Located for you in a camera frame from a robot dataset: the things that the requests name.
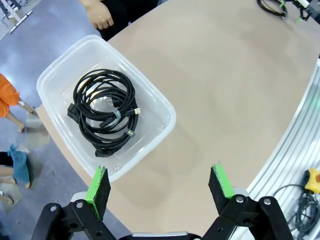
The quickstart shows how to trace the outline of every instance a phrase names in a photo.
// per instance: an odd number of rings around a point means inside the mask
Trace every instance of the metal slatted surface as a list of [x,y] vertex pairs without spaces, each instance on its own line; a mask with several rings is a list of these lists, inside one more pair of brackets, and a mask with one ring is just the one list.
[[[272,155],[253,180],[247,191],[254,200],[272,196],[287,184],[300,184],[305,170],[320,166],[320,59],[293,119]],[[288,219],[295,210],[302,190],[290,186],[275,196]],[[314,240],[320,232],[320,222],[305,237]],[[240,227],[232,237],[253,239],[247,228]]]

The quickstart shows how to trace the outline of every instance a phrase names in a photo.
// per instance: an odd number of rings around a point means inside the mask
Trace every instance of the plastic container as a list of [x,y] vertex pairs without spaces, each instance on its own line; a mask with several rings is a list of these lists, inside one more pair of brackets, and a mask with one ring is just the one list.
[[[135,136],[109,157],[95,157],[96,149],[83,137],[78,124],[67,116],[76,83],[95,69],[117,70],[127,75],[141,109]],[[36,88],[64,143],[91,177],[101,165],[108,169],[111,182],[117,180],[160,144],[176,124],[172,104],[137,68],[96,35],[84,37],[55,60],[41,74]],[[108,106],[108,100],[101,99],[97,107],[102,107],[103,102]]]

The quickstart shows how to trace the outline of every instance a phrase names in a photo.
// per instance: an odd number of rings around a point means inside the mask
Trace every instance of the screw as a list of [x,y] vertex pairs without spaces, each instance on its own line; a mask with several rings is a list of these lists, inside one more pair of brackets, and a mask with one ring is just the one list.
[[265,205],[270,205],[270,204],[271,204],[271,201],[270,201],[269,198],[266,198],[265,200],[263,200],[263,203],[264,203]]
[[51,212],[55,211],[56,209],[57,209],[57,207],[56,207],[56,206],[52,206],[52,207],[50,207],[50,211],[51,211]]
[[244,198],[242,196],[237,196],[235,199],[238,203],[243,203],[244,202]]
[[84,204],[83,204],[82,202],[78,202],[78,203],[76,204],[76,207],[77,207],[78,209],[80,209],[80,208],[82,208],[83,205],[84,205]]

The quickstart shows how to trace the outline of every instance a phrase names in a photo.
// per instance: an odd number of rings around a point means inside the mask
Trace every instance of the coiled black cable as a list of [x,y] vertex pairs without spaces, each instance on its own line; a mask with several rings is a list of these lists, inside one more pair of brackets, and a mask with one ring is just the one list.
[[[279,0],[271,0],[271,1],[272,1],[272,2],[275,2],[275,3],[279,4],[279,5],[282,4],[282,2],[279,1]],[[260,6],[260,8],[262,8],[264,11],[266,11],[267,13],[272,14],[272,15],[274,15],[274,16],[285,17],[285,16],[287,15],[287,13],[288,13],[288,11],[287,11],[287,9],[286,9],[286,7],[285,7],[284,5],[281,7],[282,12],[278,12],[278,11],[272,9],[272,8],[265,2],[265,0],[256,0],[256,2],[257,2],[258,5]]]
[[[76,84],[73,91],[74,104],[69,106],[68,116],[79,124],[82,135],[96,148],[96,157],[113,155],[133,136],[140,113],[135,94],[130,79],[115,70],[90,71]],[[92,103],[104,97],[112,99],[113,106],[117,108],[115,112],[103,112],[92,108]],[[100,121],[100,127],[89,125],[87,119]],[[117,138],[100,136],[118,133],[124,129],[126,132]]]
[[314,194],[311,191],[306,190],[305,187],[300,184],[288,184],[282,186],[275,191],[273,196],[275,196],[281,189],[290,186],[303,189],[303,193],[301,194],[297,203],[298,208],[287,221],[287,224],[289,225],[294,220],[294,228],[291,229],[291,232],[297,229],[299,231],[297,239],[303,240],[304,236],[311,232],[320,219],[320,205]]

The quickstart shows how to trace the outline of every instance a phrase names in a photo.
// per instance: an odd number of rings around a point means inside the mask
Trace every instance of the blue floor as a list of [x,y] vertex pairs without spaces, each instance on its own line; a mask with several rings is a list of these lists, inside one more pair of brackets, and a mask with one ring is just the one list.
[[[38,107],[41,104],[36,90],[39,75],[67,48],[90,34],[98,32],[77,0],[43,0],[30,17],[0,41],[0,73],[11,81],[25,102]],[[26,112],[21,108],[12,107],[11,111],[26,122]],[[19,133],[17,127],[4,118],[0,118],[0,133],[0,151],[26,140],[26,134]],[[8,214],[0,206],[1,232],[11,240],[31,239],[47,203],[65,206],[74,193],[87,190],[54,142],[31,150],[29,157],[43,164],[34,190],[21,187],[23,199]],[[129,234],[109,211],[104,222],[117,238]],[[84,234],[75,234],[72,239],[87,238]]]

